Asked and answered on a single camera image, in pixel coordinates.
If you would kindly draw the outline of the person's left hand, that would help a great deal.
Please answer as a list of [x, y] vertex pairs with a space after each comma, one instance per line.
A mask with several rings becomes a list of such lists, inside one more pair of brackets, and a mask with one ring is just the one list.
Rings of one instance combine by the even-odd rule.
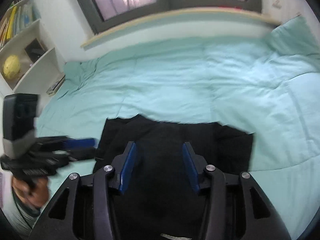
[[11, 185], [20, 201], [29, 207], [40, 209], [48, 202], [49, 189], [46, 177], [37, 179], [33, 188], [15, 177], [12, 177]]

